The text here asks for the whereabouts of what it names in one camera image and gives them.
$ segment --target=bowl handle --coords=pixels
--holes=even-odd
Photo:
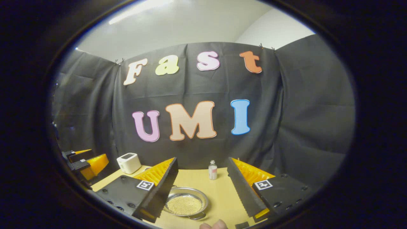
[[[198,217],[195,217],[195,218],[191,218],[191,217],[188,216],[188,218],[191,219],[191,220],[200,220],[200,219],[202,219],[202,218],[204,218],[206,216],[205,212],[201,212],[199,214],[202,214],[202,215],[198,216]]]

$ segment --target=metal bowl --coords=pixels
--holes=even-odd
[[[167,203],[168,203],[168,201],[174,199],[175,197],[179,197],[179,196],[189,196],[189,197],[198,199],[202,203],[202,206],[197,212],[190,214],[190,215],[177,214],[168,208]],[[175,187],[171,188],[171,191],[168,194],[167,201],[164,205],[164,211],[168,212],[169,214],[175,215],[175,216],[185,216],[185,217],[190,218],[191,220],[198,220],[198,219],[202,219],[206,216],[206,214],[203,211],[208,206],[208,203],[209,203],[209,200],[203,192],[201,192],[197,189],[194,189],[194,188],[190,188],[190,187],[176,187],[175,186]]]

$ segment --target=ceiling light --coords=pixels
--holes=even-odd
[[[109,24],[113,24],[116,22],[119,22],[120,20],[127,18],[128,16],[140,13],[142,11],[155,8],[155,7],[160,7],[162,5],[165,5],[167,3],[172,3],[174,0],[146,0],[143,1],[139,4],[136,4],[134,7],[126,10],[124,13],[120,14],[117,17],[114,17],[112,20],[109,21]]]

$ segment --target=table surface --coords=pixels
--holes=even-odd
[[[133,177],[149,167],[142,165],[140,169],[132,174],[125,174],[118,170],[92,185],[92,189],[96,192],[121,175]],[[256,224],[253,218],[249,218],[247,215],[232,180],[228,177],[227,168],[218,168],[218,178],[216,180],[209,179],[208,170],[178,170],[174,185],[195,188],[205,193],[209,199],[209,205],[204,210],[206,217],[200,220],[191,220],[187,217],[174,216],[162,211],[155,223],[144,220],[145,222],[165,229],[199,229],[200,224],[205,222],[213,225],[218,219],[222,219],[229,229],[235,229],[236,224],[246,221],[249,226]]]

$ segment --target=black curtain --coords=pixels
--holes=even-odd
[[[197,55],[215,51],[220,66],[200,71]],[[239,56],[252,51],[263,71],[249,72]],[[175,74],[156,75],[158,61],[178,56]],[[123,85],[128,65],[148,59],[136,82]],[[57,78],[53,117],[63,150],[93,148],[106,153],[111,170],[116,158],[139,154],[145,165],[178,157],[181,169],[205,169],[210,160],[224,167],[229,156],[274,174],[288,173],[321,185],[335,172],[350,145],[354,128],[354,97],[349,73],[317,35],[278,50],[258,46],[207,42],[163,48],[128,59],[120,65],[74,51]],[[248,99],[250,132],[232,135],[230,102]],[[201,101],[213,101],[217,136],[171,141],[167,105],[180,103],[192,116]],[[132,113],[160,112],[160,138],[146,142],[136,133]],[[151,133],[145,115],[146,133]]]

